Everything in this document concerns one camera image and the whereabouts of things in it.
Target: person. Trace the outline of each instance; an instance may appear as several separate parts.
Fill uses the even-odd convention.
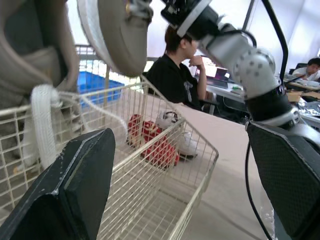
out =
[[[312,58],[306,67],[296,69],[292,75],[307,81],[320,80],[320,58]]]
[[[172,103],[183,103],[201,110],[200,100],[206,98],[207,76],[201,56],[194,56],[198,44],[188,35],[179,37],[177,30],[169,26],[164,37],[165,53],[160,57],[145,77]],[[199,81],[182,62],[189,60],[189,67],[200,70]]]

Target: white table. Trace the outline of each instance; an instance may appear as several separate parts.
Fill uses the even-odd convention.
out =
[[[242,98],[241,95],[231,92],[233,87],[240,87],[240,85],[235,83],[228,83],[228,89],[217,87],[217,86],[206,86],[206,90],[210,93],[217,94],[218,96],[222,96],[228,99],[232,99],[234,101],[237,101],[239,103],[245,103],[245,100]],[[214,112],[214,106],[210,108],[210,114],[212,115]],[[314,117],[314,116],[305,116],[301,115],[303,120],[306,121],[307,124],[309,124],[312,127],[319,128],[320,129],[320,118]]]
[[[266,239],[246,191],[245,158],[249,138],[245,126],[179,104],[175,107],[219,151],[209,187],[182,239]],[[271,204],[262,188],[253,154],[249,159],[249,181],[257,209],[270,210]],[[264,223],[270,231],[270,222]]]
[[[232,99],[234,101],[245,103],[243,97],[240,94],[231,92],[233,87],[242,88],[240,85],[235,83],[228,83],[228,89],[217,87],[217,86],[206,86],[206,90],[210,93],[217,94],[219,96],[225,97],[227,99]]]

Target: chair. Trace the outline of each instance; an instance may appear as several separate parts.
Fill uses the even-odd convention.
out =
[[[307,63],[298,63],[298,64],[296,65],[295,69],[292,68],[292,69],[289,70],[289,74],[292,75],[295,70],[300,69],[300,68],[304,68],[304,67],[306,67],[306,66],[308,66]]]

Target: metal wire basket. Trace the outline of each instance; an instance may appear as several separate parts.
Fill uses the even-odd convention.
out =
[[[218,152],[179,114],[175,123],[159,130],[154,125],[159,113],[175,109],[163,97],[148,94],[149,88],[158,93],[149,82],[132,82],[79,95],[74,99],[78,115],[74,106],[65,104],[62,112],[68,127],[52,123],[57,126],[57,149],[88,129],[112,129],[114,168],[97,239],[177,240],[208,187]],[[33,144],[22,141],[21,123],[32,118],[26,114],[29,109],[0,111],[0,125],[13,126],[12,134],[0,136],[0,224],[42,171],[39,160],[24,165],[30,156],[23,156],[23,147]],[[179,154],[186,132],[196,144],[192,157]],[[21,171],[15,171],[18,166],[23,166]]]

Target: black cable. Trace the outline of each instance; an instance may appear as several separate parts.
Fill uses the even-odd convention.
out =
[[[249,171],[249,156],[250,156],[250,142],[248,143],[248,146],[247,146],[247,149],[246,149],[246,155],[245,155],[245,186],[246,186],[246,192],[248,194],[248,198],[249,198],[252,210],[254,212],[254,215],[258,219],[259,224],[260,224],[264,234],[266,235],[268,240],[273,240],[271,238],[266,226],[262,222],[262,220],[261,220],[261,218],[260,218],[260,216],[258,214],[258,211],[256,209],[255,203],[254,203],[254,201],[252,199],[252,195],[251,195],[251,191],[250,191],[250,185],[249,185],[249,174],[248,174],[248,171]]]
[[[286,72],[286,66],[288,62],[288,55],[289,55],[289,50],[288,50],[288,45],[287,41],[285,38],[284,33],[282,32],[281,26],[278,22],[277,16],[274,12],[274,9],[272,8],[269,0],[261,0],[269,17],[272,22],[272,25],[274,27],[274,30],[276,32],[276,35],[278,36],[278,39],[281,44],[282,52],[283,52],[283,58],[282,58],[282,65],[281,65],[281,71],[280,71],[280,79],[281,79],[281,84],[284,83],[284,77],[285,77],[285,72]]]

